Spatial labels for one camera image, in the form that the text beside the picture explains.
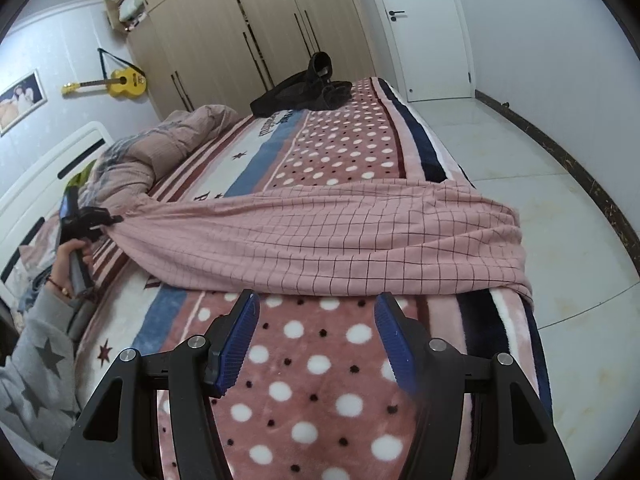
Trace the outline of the left hand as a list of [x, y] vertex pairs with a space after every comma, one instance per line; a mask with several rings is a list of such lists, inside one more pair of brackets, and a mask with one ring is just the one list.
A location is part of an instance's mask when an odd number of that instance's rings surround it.
[[70, 279], [70, 256], [74, 252], [80, 252], [82, 262], [88, 266], [89, 271], [93, 268], [92, 247], [88, 240], [69, 240], [58, 246], [46, 289], [63, 301], [70, 301], [76, 296]]

